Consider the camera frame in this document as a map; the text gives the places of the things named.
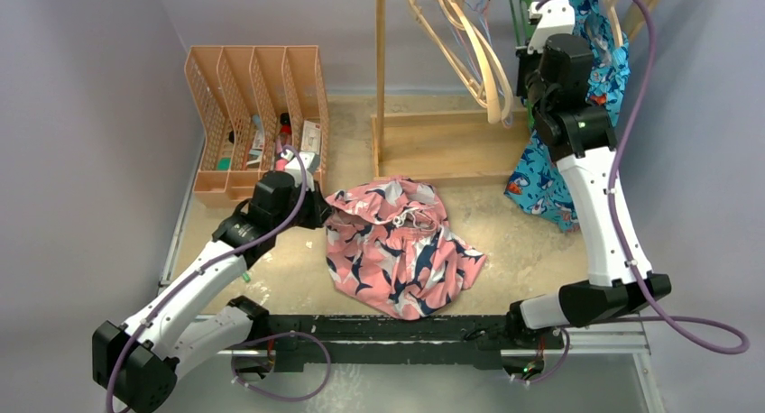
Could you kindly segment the pink shark print shorts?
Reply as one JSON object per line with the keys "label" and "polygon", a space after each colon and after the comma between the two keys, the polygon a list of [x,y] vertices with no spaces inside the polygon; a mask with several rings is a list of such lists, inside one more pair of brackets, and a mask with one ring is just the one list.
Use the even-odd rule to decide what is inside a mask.
{"label": "pink shark print shorts", "polygon": [[390,317],[419,320],[450,305],[487,260],[452,231],[428,183],[376,180],[326,201],[326,261],[336,290]]}

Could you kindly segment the green plastic hanger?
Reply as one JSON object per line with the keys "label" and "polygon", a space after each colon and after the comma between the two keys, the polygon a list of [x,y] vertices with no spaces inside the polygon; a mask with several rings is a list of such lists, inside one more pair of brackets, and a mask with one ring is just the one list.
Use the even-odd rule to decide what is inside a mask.
{"label": "green plastic hanger", "polygon": [[508,2],[511,9],[516,48],[520,49],[526,46],[534,31],[528,18],[528,10],[532,0],[508,0]]}

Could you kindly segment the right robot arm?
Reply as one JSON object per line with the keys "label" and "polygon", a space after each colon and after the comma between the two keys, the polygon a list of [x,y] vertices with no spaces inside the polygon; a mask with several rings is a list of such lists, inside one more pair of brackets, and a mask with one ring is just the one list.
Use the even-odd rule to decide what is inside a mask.
{"label": "right robot arm", "polygon": [[588,97],[594,54],[586,39],[553,34],[522,56],[523,92],[534,134],[547,149],[572,197],[556,202],[577,220],[585,240],[588,277],[555,294],[512,303],[509,340],[527,347],[556,326],[589,326],[636,313],[672,290],[654,273],[634,232],[621,182],[611,177],[617,139],[604,106]]}

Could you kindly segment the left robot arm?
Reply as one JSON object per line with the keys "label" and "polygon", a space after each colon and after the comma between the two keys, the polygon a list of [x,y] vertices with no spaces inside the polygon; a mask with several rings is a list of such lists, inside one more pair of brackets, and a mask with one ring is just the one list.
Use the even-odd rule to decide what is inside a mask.
{"label": "left robot arm", "polygon": [[106,390],[106,411],[120,402],[125,412],[154,412],[181,378],[219,351],[256,349],[274,339],[270,312],[244,296],[204,321],[198,315],[275,247],[278,234],[294,226],[317,229],[328,215],[310,174],[267,173],[162,293],[123,323],[106,321],[95,330],[93,380]]}

